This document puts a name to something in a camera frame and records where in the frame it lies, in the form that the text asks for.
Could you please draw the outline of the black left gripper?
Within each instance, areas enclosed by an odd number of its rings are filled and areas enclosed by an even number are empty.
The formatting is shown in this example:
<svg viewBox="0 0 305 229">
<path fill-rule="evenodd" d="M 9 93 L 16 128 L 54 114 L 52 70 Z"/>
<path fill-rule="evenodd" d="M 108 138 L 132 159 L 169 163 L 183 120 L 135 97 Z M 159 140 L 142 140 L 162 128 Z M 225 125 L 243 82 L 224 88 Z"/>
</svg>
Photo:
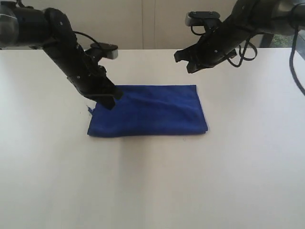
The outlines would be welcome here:
<svg viewBox="0 0 305 229">
<path fill-rule="evenodd" d="M 81 95 L 112 110 L 123 92 L 107 77 L 106 69 L 85 53 L 77 34 L 58 9 L 16 8 L 16 44 L 42 49 Z"/>
</svg>

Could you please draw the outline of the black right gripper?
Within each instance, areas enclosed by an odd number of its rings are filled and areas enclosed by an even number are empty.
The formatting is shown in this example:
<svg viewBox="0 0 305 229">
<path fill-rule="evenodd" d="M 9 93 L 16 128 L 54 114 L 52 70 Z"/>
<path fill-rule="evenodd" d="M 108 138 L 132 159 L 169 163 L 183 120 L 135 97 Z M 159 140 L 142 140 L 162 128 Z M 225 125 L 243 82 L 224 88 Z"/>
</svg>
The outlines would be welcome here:
<svg viewBox="0 0 305 229">
<path fill-rule="evenodd" d="M 203 42 L 174 54 L 175 62 L 188 62 L 188 73 L 211 68 L 240 43 L 259 33 L 289 35 L 293 31 L 290 16 L 296 0 L 239 0 L 231 15 Z"/>
</svg>

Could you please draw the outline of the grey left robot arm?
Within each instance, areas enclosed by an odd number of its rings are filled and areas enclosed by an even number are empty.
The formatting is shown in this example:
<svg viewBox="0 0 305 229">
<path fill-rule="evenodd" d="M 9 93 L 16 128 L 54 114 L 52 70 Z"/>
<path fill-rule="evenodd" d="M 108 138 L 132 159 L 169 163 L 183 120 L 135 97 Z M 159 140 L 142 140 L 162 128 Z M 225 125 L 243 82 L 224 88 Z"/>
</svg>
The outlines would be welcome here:
<svg viewBox="0 0 305 229">
<path fill-rule="evenodd" d="M 24 6 L 19 0 L 0 3 L 0 46 L 42 49 L 85 98 L 111 110 L 123 92 L 107 77 L 102 58 L 118 56 L 118 46 L 94 41 L 84 50 L 66 14 L 55 8 Z"/>
</svg>

